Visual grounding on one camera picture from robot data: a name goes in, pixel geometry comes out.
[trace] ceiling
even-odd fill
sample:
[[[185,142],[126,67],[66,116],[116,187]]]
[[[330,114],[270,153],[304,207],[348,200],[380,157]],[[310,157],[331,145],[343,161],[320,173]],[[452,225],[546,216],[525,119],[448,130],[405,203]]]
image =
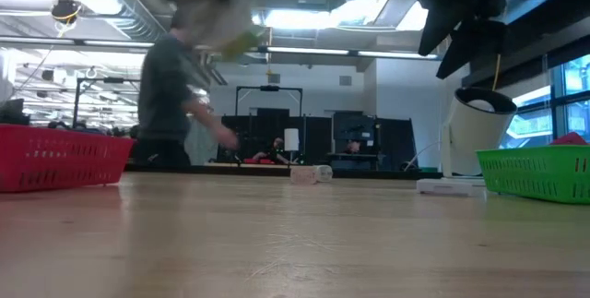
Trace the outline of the ceiling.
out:
[[[0,0],[0,36],[10,35],[19,37],[47,37],[55,38],[60,27],[50,16],[50,10],[56,0]],[[165,0],[78,0],[84,5],[76,26],[65,33],[70,39],[97,39],[110,41],[145,41],[153,42],[161,34],[165,33],[171,21],[173,8]],[[530,0],[509,0],[509,11],[506,18],[517,18],[527,12],[527,8],[533,8],[530,4],[522,8],[523,3]],[[417,51],[421,28],[424,23],[424,10],[416,0],[363,0],[353,1],[350,4],[340,0],[327,0],[324,12],[318,12],[318,8],[301,6],[298,0],[252,0],[253,15],[260,22],[269,25],[276,23],[272,31],[269,31],[265,39],[268,44],[294,48],[333,48],[333,49],[360,49],[387,52],[411,52]],[[281,27],[281,22],[289,23],[284,18],[276,18],[277,11],[297,10],[298,22],[295,28],[301,28],[303,23],[310,18],[316,18],[320,14],[330,17],[330,24],[323,26],[308,25],[305,29],[293,29]],[[444,45],[436,54],[444,53]],[[47,54],[46,49],[20,49],[18,51],[18,75],[17,87],[23,88],[22,83],[29,79],[27,85],[20,90],[22,97],[28,102],[35,101],[72,103],[74,93],[72,90],[76,83],[65,84],[63,80],[47,82],[42,80],[39,72],[35,72],[36,64]],[[356,66],[360,72],[370,64],[369,58],[338,57],[329,55],[310,54],[272,54],[272,64],[299,64],[299,65],[331,65],[331,66]],[[267,56],[254,54],[245,56],[246,64],[261,64],[266,62]],[[84,77],[89,70],[98,71],[99,77],[126,77],[137,78],[137,72],[141,67],[143,54],[108,54],[93,52],[76,52],[56,50],[47,56],[43,68],[58,68],[66,71],[72,77]],[[209,79],[195,77],[195,85],[206,89]],[[48,96],[40,99],[37,92],[41,86],[59,89],[50,91]],[[102,120],[108,124],[112,117],[112,108],[120,110],[133,106],[136,100],[136,89],[132,84],[106,84],[94,85],[95,89],[88,89],[81,97],[81,102],[87,102],[88,114],[101,113],[96,121]],[[118,92],[116,100],[105,100],[101,93]],[[51,113],[41,112],[35,115],[39,120],[54,117]],[[68,117],[71,109],[62,109],[61,113]],[[131,124],[135,121],[134,113],[125,113],[125,119],[116,116],[115,121]]]

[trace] white lamp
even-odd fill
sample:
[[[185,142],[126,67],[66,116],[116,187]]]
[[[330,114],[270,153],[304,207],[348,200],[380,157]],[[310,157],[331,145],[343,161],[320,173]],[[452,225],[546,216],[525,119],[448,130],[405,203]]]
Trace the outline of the white lamp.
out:
[[[443,179],[423,179],[420,193],[474,196],[485,183],[476,151],[497,149],[516,113],[512,100],[489,89],[458,89],[442,126]]]
[[[285,151],[290,152],[290,160],[293,161],[293,151],[299,151],[299,129],[285,129]]]

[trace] seated person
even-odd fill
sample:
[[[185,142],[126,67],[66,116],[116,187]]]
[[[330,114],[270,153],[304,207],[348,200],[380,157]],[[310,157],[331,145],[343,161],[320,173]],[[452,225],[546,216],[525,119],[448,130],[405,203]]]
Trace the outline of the seated person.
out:
[[[254,155],[253,160],[260,161],[261,159],[268,159],[273,161],[274,163],[289,164],[290,161],[282,156],[284,143],[285,142],[282,138],[277,137],[268,149],[265,149],[264,151],[261,151]]]
[[[347,148],[344,149],[343,153],[353,155],[360,153],[360,142],[358,140],[350,140],[347,144]]]

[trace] table surface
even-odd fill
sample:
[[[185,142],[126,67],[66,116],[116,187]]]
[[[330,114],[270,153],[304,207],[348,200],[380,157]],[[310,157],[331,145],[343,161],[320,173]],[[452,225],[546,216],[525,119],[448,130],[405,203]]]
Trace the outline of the table surface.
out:
[[[129,173],[0,195],[0,297],[590,297],[590,208]]]

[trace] green plastic basket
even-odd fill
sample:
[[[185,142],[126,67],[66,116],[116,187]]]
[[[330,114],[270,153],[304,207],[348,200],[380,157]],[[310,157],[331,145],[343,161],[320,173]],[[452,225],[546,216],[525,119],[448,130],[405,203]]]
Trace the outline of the green plastic basket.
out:
[[[491,192],[590,204],[590,146],[478,151]]]

